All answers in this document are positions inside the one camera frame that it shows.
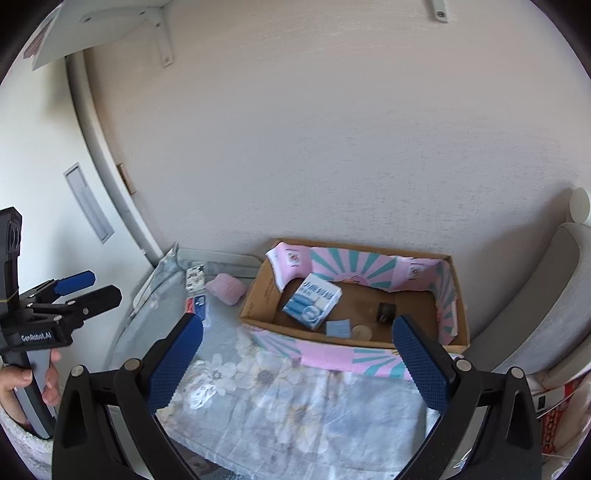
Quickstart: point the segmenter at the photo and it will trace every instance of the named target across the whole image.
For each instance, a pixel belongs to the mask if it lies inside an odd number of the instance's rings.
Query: human hand
[[[55,407],[61,400],[58,381],[60,374],[57,372],[54,362],[61,360],[61,353],[57,350],[51,351],[51,361],[45,374],[45,388],[42,398],[46,405]],[[10,418],[20,425],[27,425],[27,417],[23,412],[14,388],[24,388],[33,381],[33,372],[9,365],[0,370],[0,404],[8,413]]]

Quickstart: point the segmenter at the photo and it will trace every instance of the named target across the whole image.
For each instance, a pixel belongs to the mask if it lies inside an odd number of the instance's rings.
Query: finger
[[[33,372],[31,370],[23,370],[12,365],[0,370],[0,388],[5,391],[27,387],[32,380]]]
[[[61,353],[59,350],[55,348],[51,351],[51,361],[52,362],[59,362],[61,360]]]
[[[41,398],[43,398],[43,401],[46,405],[55,407],[60,399],[60,393],[57,391],[56,388],[46,387],[45,390],[43,390]]]
[[[57,368],[54,364],[49,364],[49,368],[47,372],[45,372],[45,384],[51,388],[57,388],[57,383],[59,382],[60,374],[57,372]]]

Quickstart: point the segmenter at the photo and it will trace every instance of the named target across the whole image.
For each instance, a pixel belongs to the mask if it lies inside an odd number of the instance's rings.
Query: textured wall
[[[276,236],[454,255],[473,333],[591,185],[591,82],[529,0],[174,0],[87,53],[99,115],[162,247]]]

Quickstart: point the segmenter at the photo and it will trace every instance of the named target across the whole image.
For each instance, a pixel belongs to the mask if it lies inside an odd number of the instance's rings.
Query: pink plush toy
[[[244,283],[227,273],[220,273],[212,281],[208,281],[205,289],[226,305],[235,305],[246,293]]]

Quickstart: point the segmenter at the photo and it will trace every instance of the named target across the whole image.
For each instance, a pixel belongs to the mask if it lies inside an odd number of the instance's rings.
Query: battery package
[[[283,311],[310,330],[316,330],[341,294],[340,287],[311,273],[285,304]]]

